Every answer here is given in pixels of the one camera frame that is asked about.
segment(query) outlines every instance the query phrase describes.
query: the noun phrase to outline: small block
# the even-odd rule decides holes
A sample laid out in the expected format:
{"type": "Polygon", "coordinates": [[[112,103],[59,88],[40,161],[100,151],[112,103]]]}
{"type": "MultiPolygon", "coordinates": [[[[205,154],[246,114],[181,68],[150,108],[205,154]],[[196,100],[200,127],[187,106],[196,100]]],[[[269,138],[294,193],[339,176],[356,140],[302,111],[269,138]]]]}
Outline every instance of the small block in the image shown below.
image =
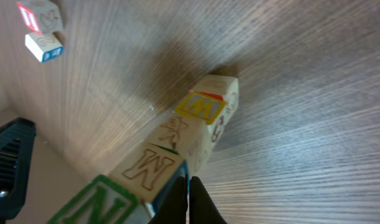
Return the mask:
{"type": "Polygon", "coordinates": [[[99,175],[47,223],[148,223],[150,217],[135,195],[99,175]]]}
{"type": "Polygon", "coordinates": [[[206,75],[191,88],[192,91],[203,93],[218,100],[224,100],[227,103],[224,125],[229,122],[239,106],[239,79],[236,77],[206,75]]]}
{"type": "Polygon", "coordinates": [[[175,108],[175,113],[199,118],[212,124],[225,108],[226,102],[198,92],[189,93],[175,108]]]}
{"type": "Polygon", "coordinates": [[[26,34],[26,46],[40,62],[52,60],[63,52],[63,45],[54,34],[39,35],[35,32],[26,34]]]}
{"type": "Polygon", "coordinates": [[[28,29],[37,34],[51,34],[63,29],[59,7],[46,0],[17,2],[22,20],[28,29]]]}

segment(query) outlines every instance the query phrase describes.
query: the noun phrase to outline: wooden block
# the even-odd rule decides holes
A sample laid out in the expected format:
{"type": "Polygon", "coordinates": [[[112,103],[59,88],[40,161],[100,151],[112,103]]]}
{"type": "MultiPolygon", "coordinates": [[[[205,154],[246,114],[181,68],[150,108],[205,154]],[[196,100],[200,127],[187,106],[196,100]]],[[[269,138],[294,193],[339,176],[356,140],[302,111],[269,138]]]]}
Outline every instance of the wooden block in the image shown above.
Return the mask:
{"type": "Polygon", "coordinates": [[[205,120],[206,124],[212,124],[221,114],[226,102],[218,100],[202,93],[189,93],[175,108],[175,113],[190,118],[205,120]]]}
{"type": "Polygon", "coordinates": [[[59,7],[45,0],[17,2],[25,25],[37,34],[51,34],[63,29],[59,7]]]}
{"type": "Polygon", "coordinates": [[[27,34],[26,46],[40,62],[56,58],[63,52],[63,45],[53,34],[39,35],[35,32],[27,34]]]}
{"type": "Polygon", "coordinates": [[[186,160],[190,176],[195,175],[212,151],[206,122],[178,114],[154,129],[145,141],[177,152],[186,160]]]}
{"type": "Polygon", "coordinates": [[[182,116],[203,119],[214,147],[226,124],[227,107],[227,103],[223,100],[193,91],[180,101],[174,112],[182,116]]]}
{"type": "Polygon", "coordinates": [[[227,103],[224,125],[229,122],[239,107],[239,80],[236,77],[207,75],[191,88],[191,91],[200,92],[227,103]]]}
{"type": "Polygon", "coordinates": [[[158,210],[157,202],[160,204],[170,190],[166,185],[186,173],[186,163],[182,157],[141,142],[109,176],[158,210]]]}
{"type": "Polygon", "coordinates": [[[135,195],[108,177],[99,175],[47,223],[146,224],[150,220],[146,208],[135,195]]]}

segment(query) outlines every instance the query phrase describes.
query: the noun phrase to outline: stack of wooden blocks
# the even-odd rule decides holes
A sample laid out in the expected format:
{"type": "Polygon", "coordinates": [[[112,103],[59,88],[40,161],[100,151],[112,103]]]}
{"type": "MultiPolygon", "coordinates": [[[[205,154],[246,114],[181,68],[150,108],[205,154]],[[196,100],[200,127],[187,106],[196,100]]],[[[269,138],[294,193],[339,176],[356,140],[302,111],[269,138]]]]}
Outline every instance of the stack of wooden blocks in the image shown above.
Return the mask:
{"type": "Polygon", "coordinates": [[[63,46],[53,34],[63,29],[59,7],[48,0],[26,0],[17,6],[25,25],[33,31],[26,34],[25,43],[36,59],[46,62],[60,56],[63,46]]]}
{"type": "Polygon", "coordinates": [[[207,75],[108,177],[99,175],[49,223],[148,223],[176,178],[206,163],[238,99],[238,79],[207,75]]]}

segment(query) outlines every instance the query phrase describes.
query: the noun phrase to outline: green border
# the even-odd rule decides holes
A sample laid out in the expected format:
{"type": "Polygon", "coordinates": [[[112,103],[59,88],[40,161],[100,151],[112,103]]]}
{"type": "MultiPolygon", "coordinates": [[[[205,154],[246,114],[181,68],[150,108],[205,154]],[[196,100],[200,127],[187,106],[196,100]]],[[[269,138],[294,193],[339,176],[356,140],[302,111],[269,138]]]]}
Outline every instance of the green border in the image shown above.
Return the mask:
{"type": "Polygon", "coordinates": [[[89,183],[84,189],[82,189],[76,196],[74,196],[67,204],[64,205],[48,222],[47,224],[57,224],[57,221],[59,221],[59,218],[63,217],[65,213],[67,213],[76,203],[82,199],[83,196],[96,184],[99,182],[102,182],[130,200],[132,202],[132,205],[126,210],[123,217],[121,217],[122,220],[126,220],[128,216],[134,211],[134,209],[138,206],[138,200],[135,195],[133,195],[131,192],[129,192],[127,189],[124,189],[117,183],[110,180],[108,177],[104,175],[98,175],[96,178],[92,180],[91,183],[89,183]]]}

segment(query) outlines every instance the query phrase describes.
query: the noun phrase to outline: wood grain surface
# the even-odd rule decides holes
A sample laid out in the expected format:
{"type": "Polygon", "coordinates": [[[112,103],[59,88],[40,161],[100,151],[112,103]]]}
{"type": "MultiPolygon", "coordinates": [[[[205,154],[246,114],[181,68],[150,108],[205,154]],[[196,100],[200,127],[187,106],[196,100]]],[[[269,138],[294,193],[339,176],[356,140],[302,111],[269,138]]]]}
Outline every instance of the wood grain surface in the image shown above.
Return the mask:
{"type": "Polygon", "coordinates": [[[0,1],[0,79],[82,175],[214,71],[240,106],[199,176],[229,223],[380,223],[380,1],[55,2],[65,49],[42,64],[0,1]]]}

